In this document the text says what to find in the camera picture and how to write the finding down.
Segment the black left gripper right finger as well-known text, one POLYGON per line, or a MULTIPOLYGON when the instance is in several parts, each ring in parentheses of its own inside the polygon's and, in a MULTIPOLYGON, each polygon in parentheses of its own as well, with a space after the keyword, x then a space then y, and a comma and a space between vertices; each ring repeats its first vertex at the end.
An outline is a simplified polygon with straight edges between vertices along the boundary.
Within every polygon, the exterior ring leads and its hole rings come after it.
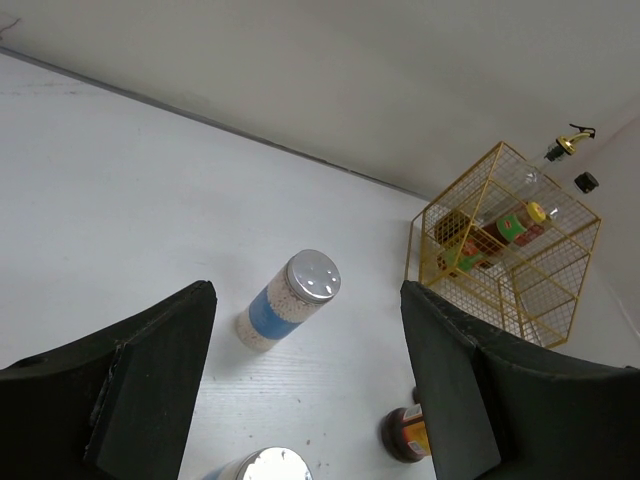
POLYGON ((401 316, 440 479, 635 479, 639 372, 556 353, 406 281, 401 316))

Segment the red label vinegar bottle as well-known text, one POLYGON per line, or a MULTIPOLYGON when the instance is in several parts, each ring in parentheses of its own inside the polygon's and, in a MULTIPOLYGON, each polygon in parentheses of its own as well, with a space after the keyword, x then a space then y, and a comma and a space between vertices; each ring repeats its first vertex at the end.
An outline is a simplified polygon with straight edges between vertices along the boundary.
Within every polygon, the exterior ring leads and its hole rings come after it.
POLYGON ((482 269, 490 269, 500 263, 509 267, 531 264, 549 256, 552 251, 556 251, 562 261, 567 262, 569 255, 562 251, 564 248, 588 250, 592 247, 592 237, 601 219, 584 202, 559 188, 548 177, 543 175, 542 180, 542 188, 532 199, 520 199, 514 188, 508 192, 506 199, 494 205, 482 217, 481 226, 484 226, 528 202, 538 203, 547 215, 541 226, 531 228, 523 240, 507 246, 496 260, 491 260, 489 268, 482 269))

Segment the green label sauce bottle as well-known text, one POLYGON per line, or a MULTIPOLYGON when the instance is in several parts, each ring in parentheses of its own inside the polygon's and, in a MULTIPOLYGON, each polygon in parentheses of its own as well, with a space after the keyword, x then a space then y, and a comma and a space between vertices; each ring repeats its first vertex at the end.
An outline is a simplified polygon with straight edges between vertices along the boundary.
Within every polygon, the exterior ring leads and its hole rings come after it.
POLYGON ((475 267, 489 268, 507 246, 523 240, 533 227, 546 220, 545 210, 536 202, 520 205, 512 211, 481 227, 471 227, 452 246, 437 257, 440 270, 457 277, 459 271, 469 272, 475 267))

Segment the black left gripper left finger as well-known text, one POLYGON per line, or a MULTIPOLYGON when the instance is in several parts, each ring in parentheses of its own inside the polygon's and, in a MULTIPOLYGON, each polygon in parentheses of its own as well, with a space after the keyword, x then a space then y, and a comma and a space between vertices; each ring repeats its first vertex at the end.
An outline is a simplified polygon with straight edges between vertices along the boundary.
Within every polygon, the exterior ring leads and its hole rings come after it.
POLYGON ((177 478, 216 306, 196 281, 2 369, 2 478, 177 478))

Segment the blue label shaker jar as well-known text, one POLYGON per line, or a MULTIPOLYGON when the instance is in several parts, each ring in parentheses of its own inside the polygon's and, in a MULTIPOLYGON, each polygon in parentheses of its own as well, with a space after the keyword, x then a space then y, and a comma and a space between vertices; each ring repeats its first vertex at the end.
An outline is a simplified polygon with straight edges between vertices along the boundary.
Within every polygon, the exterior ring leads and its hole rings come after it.
POLYGON ((239 314, 237 336, 248 348, 266 352, 333 300, 340 288, 341 275, 327 255, 301 250, 239 314))
POLYGON ((213 470, 203 480, 312 480, 305 460, 285 447, 259 449, 213 470))

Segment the red lid dark sauce jar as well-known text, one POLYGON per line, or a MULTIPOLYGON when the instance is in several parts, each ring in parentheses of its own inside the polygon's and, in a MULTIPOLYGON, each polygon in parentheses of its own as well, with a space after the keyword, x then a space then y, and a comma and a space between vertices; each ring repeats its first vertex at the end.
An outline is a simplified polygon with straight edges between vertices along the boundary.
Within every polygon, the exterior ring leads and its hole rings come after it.
POLYGON ((388 454, 401 463, 417 463, 431 455, 422 408, 397 408, 381 419, 379 436, 388 454))

